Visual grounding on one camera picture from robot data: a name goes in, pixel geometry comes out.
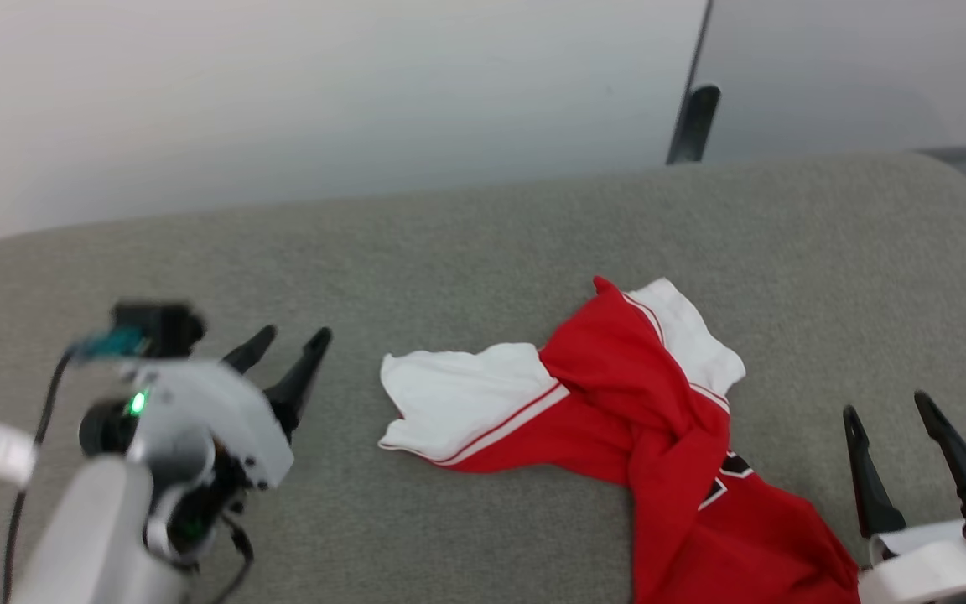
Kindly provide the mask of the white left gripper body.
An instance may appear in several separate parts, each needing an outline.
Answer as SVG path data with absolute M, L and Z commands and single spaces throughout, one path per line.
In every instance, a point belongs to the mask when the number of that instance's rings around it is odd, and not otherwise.
M 130 362 L 122 375 L 130 393 L 91 406 L 81 449 L 149 471 L 145 545 L 168 562 L 198 562 L 242 494 L 288 475 L 288 437 L 265 394 L 223 361 Z

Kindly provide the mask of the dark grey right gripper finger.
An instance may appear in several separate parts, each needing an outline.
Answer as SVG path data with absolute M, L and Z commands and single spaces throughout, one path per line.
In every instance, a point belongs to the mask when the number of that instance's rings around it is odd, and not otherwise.
M 842 413 L 856 517 L 863 539 L 905 530 L 907 521 L 893 506 L 870 455 L 870 440 L 854 405 Z
M 924 391 L 913 394 L 917 412 L 927 434 L 937 443 L 949 466 L 951 477 L 959 497 L 966 496 L 966 440 L 958 434 L 953 424 L 932 398 Z

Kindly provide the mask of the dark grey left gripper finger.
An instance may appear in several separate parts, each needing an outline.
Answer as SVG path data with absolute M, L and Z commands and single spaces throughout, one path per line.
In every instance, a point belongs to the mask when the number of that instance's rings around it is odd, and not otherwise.
M 275 325 L 265 325 L 249 340 L 227 352 L 221 360 L 238 374 L 244 375 L 263 359 L 277 334 L 278 329 Z
M 303 416 L 312 387 L 317 382 L 319 368 L 332 340 L 333 331 L 329 326 L 318 329 L 303 344 L 299 359 L 293 363 L 288 373 L 278 383 L 263 391 L 285 437 L 292 437 L 299 427 L 300 417 Z

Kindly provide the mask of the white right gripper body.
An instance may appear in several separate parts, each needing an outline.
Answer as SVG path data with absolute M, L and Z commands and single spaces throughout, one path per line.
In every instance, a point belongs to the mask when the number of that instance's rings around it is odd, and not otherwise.
M 869 553 L 862 603 L 966 603 L 963 520 L 871 535 Z

